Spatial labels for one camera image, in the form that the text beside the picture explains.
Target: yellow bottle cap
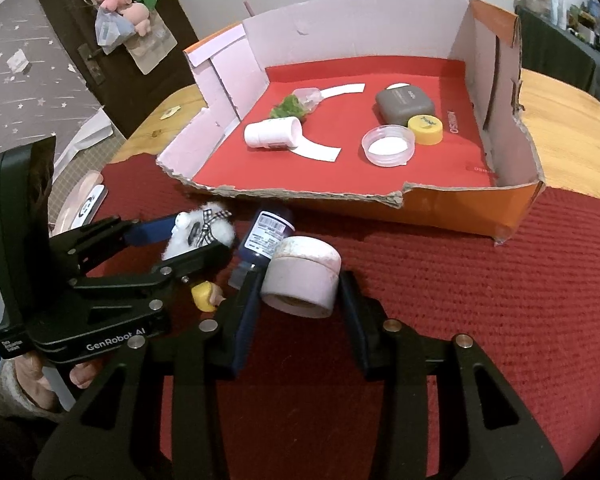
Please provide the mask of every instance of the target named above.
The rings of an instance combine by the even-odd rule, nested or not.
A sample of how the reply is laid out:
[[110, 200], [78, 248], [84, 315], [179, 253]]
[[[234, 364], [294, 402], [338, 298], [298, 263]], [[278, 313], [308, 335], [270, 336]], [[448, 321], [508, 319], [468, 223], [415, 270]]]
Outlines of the yellow bottle cap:
[[442, 121], [433, 115], [413, 116], [407, 126], [416, 136], [416, 144], [430, 146], [442, 140]]
[[191, 297], [198, 310], [202, 312], [215, 312], [216, 306], [224, 300], [222, 289], [211, 282], [202, 282], [196, 286], [192, 286]]

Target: navy blue bottle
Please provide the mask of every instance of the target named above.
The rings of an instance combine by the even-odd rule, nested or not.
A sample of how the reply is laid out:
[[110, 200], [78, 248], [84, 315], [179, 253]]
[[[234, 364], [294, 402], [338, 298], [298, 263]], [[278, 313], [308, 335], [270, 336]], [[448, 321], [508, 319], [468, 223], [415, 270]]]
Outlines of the navy blue bottle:
[[296, 230], [292, 221], [293, 214], [283, 205], [266, 204], [258, 210], [238, 247], [242, 261], [231, 273], [229, 286], [240, 288], [247, 272], [269, 265], [278, 244]]

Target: door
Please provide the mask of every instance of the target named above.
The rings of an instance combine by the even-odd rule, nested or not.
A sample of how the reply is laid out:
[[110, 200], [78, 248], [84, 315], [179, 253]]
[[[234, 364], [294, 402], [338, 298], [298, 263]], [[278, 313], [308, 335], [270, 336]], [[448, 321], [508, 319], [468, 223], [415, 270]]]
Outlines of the door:
[[[194, 83], [182, 51], [198, 39], [178, 0], [158, 0], [156, 10], [178, 41], [167, 56], [143, 75], [124, 46], [105, 56], [98, 51], [94, 31], [96, 9], [84, 0], [40, 0], [49, 22], [84, 77], [88, 88], [104, 105], [107, 115], [129, 137], [151, 112], [176, 90]], [[78, 52], [95, 53], [104, 80], [94, 76]]]

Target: red knit cloth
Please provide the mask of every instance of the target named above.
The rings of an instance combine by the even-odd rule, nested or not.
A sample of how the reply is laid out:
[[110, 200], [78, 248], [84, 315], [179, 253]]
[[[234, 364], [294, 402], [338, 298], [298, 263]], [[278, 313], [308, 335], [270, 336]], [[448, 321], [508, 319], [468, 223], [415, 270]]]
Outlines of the red knit cloth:
[[[102, 173], [109, 195], [98, 218], [147, 220], [205, 201], [165, 175], [153, 156]], [[254, 205], [228, 206], [243, 235]], [[432, 228], [294, 212], [296, 233], [333, 245], [389, 316], [423, 335], [474, 336], [538, 420], [565, 471], [582, 457], [600, 433], [600, 200], [548, 189], [500, 247]], [[127, 250], [105, 272], [147, 270], [159, 249]], [[195, 316], [186, 297], [178, 307], [189, 312], [178, 314], [180, 324]], [[355, 368], [337, 311], [311, 320], [263, 306], [246, 368], [237, 381], [218, 385], [232, 478], [366, 480], [381, 391]], [[167, 455], [170, 402], [163, 402]], [[429, 404], [432, 473], [438, 427], [433, 399]]]

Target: checkered ribbon bow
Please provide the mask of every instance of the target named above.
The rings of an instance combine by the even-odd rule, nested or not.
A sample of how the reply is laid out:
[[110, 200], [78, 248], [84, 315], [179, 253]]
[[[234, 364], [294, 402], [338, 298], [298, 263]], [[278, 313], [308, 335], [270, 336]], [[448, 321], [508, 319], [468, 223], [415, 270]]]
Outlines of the checkered ribbon bow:
[[199, 248], [205, 245], [209, 245], [215, 241], [213, 233], [211, 232], [211, 225], [219, 218], [229, 218], [231, 213], [224, 209], [214, 213], [211, 209], [205, 209], [202, 211], [202, 225], [200, 222], [193, 224], [191, 231], [189, 232], [189, 247]]

